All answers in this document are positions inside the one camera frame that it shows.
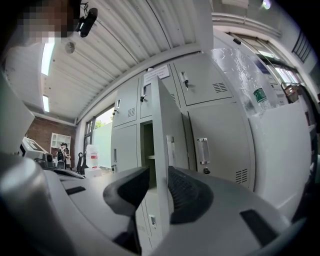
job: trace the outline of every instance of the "white corrugated ceiling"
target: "white corrugated ceiling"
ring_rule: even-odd
[[[44,91],[39,91],[37,85],[36,92],[49,97],[51,113],[73,119],[133,66],[171,48],[196,42],[191,19],[193,0],[90,0],[88,4],[98,9],[98,19],[89,35],[80,38],[75,33],[55,44]],[[68,41],[75,43],[72,54],[65,51]],[[43,46],[39,48],[41,55],[42,51]],[[20,58],[24,58],[26,69],[21,71],[17,86],[35,85],[35,77],[27,73],[29,69],[40,72],[39,58],[31,51],[16,61]],[[33,102],[24,94],[19,96],[25,102],[39,105],[39,101]]]

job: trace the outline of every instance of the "ceiling light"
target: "ceiling light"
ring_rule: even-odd
[[[49,38],[49,42],[44,45],[41,63],[41,73],[48,76],[51,56],[54,51],[55,38]]]
[[[271,0],[263,0],[262,1],[262,6],[266,9],[269,10],[271,7]]]
[[[43,95],[43,96],[42,96],[42,101],[43,101],[44,111],[50,112],[50,111],[49,111],[49,98],[48,98],[48,96]]]

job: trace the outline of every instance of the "transparent plastic wrap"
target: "transparent plastic wrap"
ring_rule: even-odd
[[[211,57],[230,80],[248,116],[279,106],[278,98],[257,65],[238,49],[213,49]]]

